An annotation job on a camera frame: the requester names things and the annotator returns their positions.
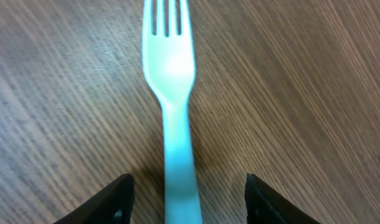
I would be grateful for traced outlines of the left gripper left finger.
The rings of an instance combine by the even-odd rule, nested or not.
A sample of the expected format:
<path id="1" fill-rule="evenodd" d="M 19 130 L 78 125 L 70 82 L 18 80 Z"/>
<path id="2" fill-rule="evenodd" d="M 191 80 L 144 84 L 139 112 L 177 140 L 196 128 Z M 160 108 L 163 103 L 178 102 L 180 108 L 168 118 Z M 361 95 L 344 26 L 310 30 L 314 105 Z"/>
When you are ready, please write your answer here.
<path id="1" fill-rule="evenodd" d="M 130 224 L 135 180 L 123 174 L 55 224 Z"/>

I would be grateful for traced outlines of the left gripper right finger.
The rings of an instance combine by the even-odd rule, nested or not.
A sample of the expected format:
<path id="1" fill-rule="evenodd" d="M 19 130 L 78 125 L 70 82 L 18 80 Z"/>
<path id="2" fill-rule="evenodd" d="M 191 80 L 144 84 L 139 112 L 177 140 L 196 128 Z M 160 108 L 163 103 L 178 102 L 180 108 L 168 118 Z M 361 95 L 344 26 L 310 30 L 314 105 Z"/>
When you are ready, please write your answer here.
<path id="1" fill-rule="evenodd" d="M 247 173 L 244 197 L 248 224 L 320 224 L 255 174 Z"/>

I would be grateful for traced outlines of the white fork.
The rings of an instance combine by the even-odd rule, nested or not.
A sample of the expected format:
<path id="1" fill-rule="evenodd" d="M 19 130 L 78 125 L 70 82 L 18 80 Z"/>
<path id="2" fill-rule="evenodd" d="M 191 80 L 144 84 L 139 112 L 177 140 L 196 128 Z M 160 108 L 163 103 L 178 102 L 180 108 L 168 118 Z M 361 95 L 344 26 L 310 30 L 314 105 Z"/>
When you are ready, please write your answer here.
<path id="1" fill-rule="evenodd" d="M 145 0 L 142 64 L 162 112 L 164 221 L 201 224 L 188 104 L 196 61 L 187 0 Z"/>

